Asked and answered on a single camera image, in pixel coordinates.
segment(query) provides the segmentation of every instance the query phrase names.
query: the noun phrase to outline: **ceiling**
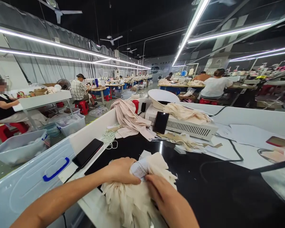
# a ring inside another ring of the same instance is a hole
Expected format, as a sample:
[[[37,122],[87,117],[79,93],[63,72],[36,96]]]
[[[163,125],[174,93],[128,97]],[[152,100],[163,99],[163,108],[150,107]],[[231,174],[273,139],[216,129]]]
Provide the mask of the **ceiling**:
[[[227,6],[220,2],[232,2]],[[4,2],[20,10],[57,24],[55,13],[37,0],[4,0]],[[156,0],[56,0],[60,10],[81,10],[83,14],[63,15],[60,26],[81,36],[105,45],[112,49],[136,57],[145,55],[145,58],[174,54],[182,41],[186,28],[190,23],[196,6],[193,0],[156,1]],[[202,15],[193,36],[210,32],[232,12],[242,0],[211,0]],[[285,0],[251,0],[242,7],[234,17],[249,14],[245,24],[261,22],[266,19],[278,18],[285,14]],[[160,34],[171,35],[144,41]],[[106,39],[123,36],[112,46]],[[285,25],[280,28],[271,28],[258,35],[252,36],[244,42],[255,42],[269,38],[285,36]],[[195,50],[198,44],[187,45],[184,52]],[[203,42],[196,50],[212,48],[214,41]],[[127,48],[136,49],[133,54]]]

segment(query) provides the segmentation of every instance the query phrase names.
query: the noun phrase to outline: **person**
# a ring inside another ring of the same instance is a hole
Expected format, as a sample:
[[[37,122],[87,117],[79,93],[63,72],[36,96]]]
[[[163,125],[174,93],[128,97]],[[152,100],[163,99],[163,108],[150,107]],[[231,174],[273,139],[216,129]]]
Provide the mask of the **person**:
[[[0,79],[0,123],[18,123],[25,122],[30,127],[32,126],[27,115],[23,111],[15,112],[13,107],[19,104],[19,99],[12,98],[4,92],[7,91],[7,85],[4,80]],[[32,118],[37,127],[46,125],[47,118],[37,109],[29,110],[29,116]]]
[[[73,80],[71,83],[71,90],[73,94],[74,101],[84,101],[89,100],[92,102],[92,106],[97,106],[97,102],[94,102],[93,97],[90,98],[88,92],[90,89],[88,89],[82,81],[85,79],[83,74],[77,75],[77,80]]]
[[[172,72],[170,72],[170,73],[169,73],[169,76],[167,76],[167,77],[166,77],[166,79],[167,79],[168,81],[171,81],[171,77],[172,77],[172,75],[173,75],[173,73],[172,73]]]
[[[200,73],[200,75],[198,75],[195,78],[193,78],[193,80],[206,81],[210,77],[211,77],[210,75],[206,74],[206,71],[202,71]]]
[[[119,158],[95,173],[54,188],[28,206],[10,228],[46,228],[79,199],[103,183],[139,184],[141,180],[130,174],[134,162],[136,160],[133,158]],[[147,175],[146,180],[150,195],[170,228],[199,227],[187,200],[168,181],[156,175]]]
[[[233,84],[228,78],[222,77],[224,74],[225,69],[220,68],[214,72],[213,78],[205,80],[205,88],[200,92],[200,98],[220,99],[224,94],[224,89]]]

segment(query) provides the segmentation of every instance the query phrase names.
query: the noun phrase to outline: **white t-shirt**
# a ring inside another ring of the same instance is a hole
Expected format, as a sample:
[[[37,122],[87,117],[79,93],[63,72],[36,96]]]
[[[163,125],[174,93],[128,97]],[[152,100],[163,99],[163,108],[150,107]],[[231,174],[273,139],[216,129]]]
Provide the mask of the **white t-shirt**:
[[[205,88],[200,92],[205,97],[218,97],[224,94],[226,87],[232,86],[233,82],[228,78],[208,78],[204,81]]]

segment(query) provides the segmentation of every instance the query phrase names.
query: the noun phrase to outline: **phone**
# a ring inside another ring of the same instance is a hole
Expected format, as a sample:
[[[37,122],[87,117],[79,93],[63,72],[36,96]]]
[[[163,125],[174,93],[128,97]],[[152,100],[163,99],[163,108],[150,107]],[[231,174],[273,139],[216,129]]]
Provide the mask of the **phone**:
[[[79,152],[73,159],[72,162],[82,169],[88,161],[97,153],[104,143],[98,139],[93,139],[82,151]]]
[[[158,111],[153,126],[153,131],[164,134],[168,124],[168,119],[169,119],[169,113]]]

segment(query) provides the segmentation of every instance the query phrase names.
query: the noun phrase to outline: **fluorescent light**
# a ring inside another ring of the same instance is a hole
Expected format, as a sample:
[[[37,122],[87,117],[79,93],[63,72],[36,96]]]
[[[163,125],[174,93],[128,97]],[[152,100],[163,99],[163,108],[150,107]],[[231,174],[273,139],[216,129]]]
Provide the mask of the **fluorescent light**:
[[[278,51],[283,51],[283,50],[285,50],[285,47],[280,48],[280,49],[267,51],[267,52],[262,52],[262,53],[259,53],[259,54],[253,54],[253,55],[249,55],[249,56],[244,56],[244,57],[240,57],[240,58],[236,58],[236,59],[232,59],[232,60],[246,59],[246,58],[249,58],[249,57],[254,57],[254,56],[258,56],[258,55],[263,55],[263,54],[268,54],[268,53],[273,53],[273,52],[278,52]]]
[[[120,65],[99,63],[100,61],[77,60],[77,59],[70,59],[70,58],[64,58],[64,57],[52,56],[52,55],[45,55],[45,54],[34,54],[34,53],[25,52],[25,51],[13,51],[13,50],[4,49],[4,48],[0,49],[0,52],[10,53],[10,54],[17,54],[17,55],[25,55],[25,56],[33,56],[33,57],[40,57],[40,58],[46,58],[46,59],[56,59],[56,60],[64,60],[64,61],[70,61],[70,62],[81,62],[81,63],[88,63],[88,64],[99,64],[99,65],[119,67],[119,68],[130,68],[130,69],[142,70],[142,69],[138,69],[138,68],[134,68],[134,67],[126,67],[126,66],[120,66]]]
[[[175,57],[175,60],[174,60],[172,66],[174,66],[175,62],[177,61],[178,57],[180,56],[181,51],[183,50],[185,44],[187,43],[187,40],[189,39],[191,33],[193,32],[193,29],[195,28],[196,24],[199,22],[199,19],[202,16],[202,14],[203,14],[203,12],[204,12],[204,10],[205,10],[205,8],[206,8],[206,6],[207,6],[209,1],[210,0],[200,0],[199,5],[197,7],[197,12],[194,14],[194,16],[192,18],[190,26],[189,26],[189,28],[187,30],[187,33],[186,33],[186,35],[184,37],[184,40],[183,40],[183,42],[182,42],[182,44],[181,44],[181,46],[180,46],[180,48],[178,50],[178,53],[177,53],[177,55]]]
[[[252,31],[252,30],[256,30],[256,29],[261,29],[261,28],[264,28],[264,27],[268,27],[268,26],[270,26],[270,25],[271,25],[271,23],[269,23],[269,24],[263,24],[263,25],[256,25],[256,26],[253,26],[253,27],[247,27],[247,28],[237,29],[237,30],[234,30],[234,31],[225,32],[225,33],[220,33],[220,34],[217,34],[217,35],[205,36],[205,37],[197,38],[197,39],[194,39],[194,40],[190,40],[190,41],[188,41],[188,43],[196,43],[196,42],[205,41],[205,40],[210,40],[210,39],[215,39],[215,38],[219,38],[219,37],[223,37],[223,36],[229,36],[229,35],[233,35],[233,34],[248,32],[248,31]]]
[[[105,55],[102,55],[102,54],[97,54],[97,53],[94,53],[94,52],[91,52],[91,51],[87,51],[87,50],[84,50],[84,49],[72,47],[70,45],[56,43],[56,42],[53,42],[53,41],[50,41],[50,40],[42,39],[42,38],[39,38],[39,37],[34,37],[34,36],[31,36],[31,35],[28,35],[28,34],[21,34],[19,32],[15,32],[15,31],[9,30],[7,28],[0,28],[0,33],[7,34],[7,35],[12,35],[12,36],[17,36],[17,37],[24,38],[24,39],[27,39],[27,40],[31,40],[31,41],[35,41],[35,42],[39,42],[39,43],[44,43],[44,44],[48,44],[48,45],[56,46],[56,47],[60,47],[60,48],[65,48],[65,49],[69,49],[69,50],[76,51],[76,52],[81,52],[81,53],[85,53],[85,54],[89,54],[89,55],[94,55],[94,56],[98,56],[98,57],[101,57],[101,58],[115,60],[115,61],[118,61],[118,62],[123,62],[123,63],[127,63],[127,64],[130,64],[130,65],[135,65],[135,66],[138,66],[138,67],[145,67],[143,65],[139,65],[139,64],[136,64],[136,63],[132,63],[132,62],[127,62],[127,61],[124,61],[124,60],[121,60],[121,59],[117,59],[117,58],[108,57],[108,56],[105,56]]]
[[[285,54],[285,52],[280,52],[280,53],[276,53],[276,54],[270,54],[270,55],[263,55],[263,56],[259,56],[259,57],[255,57],[255,58],[250,58],[250,59],[234,59],[234,60],[230,60],[230,62],[239,62],[239,61],[246,61],[246,60],[252,60],[252,59],[261,59],[261,58],[266,58],[266,57],[270,57],[270,56],[275,56],[275,55],[281,55],[281,54]]]

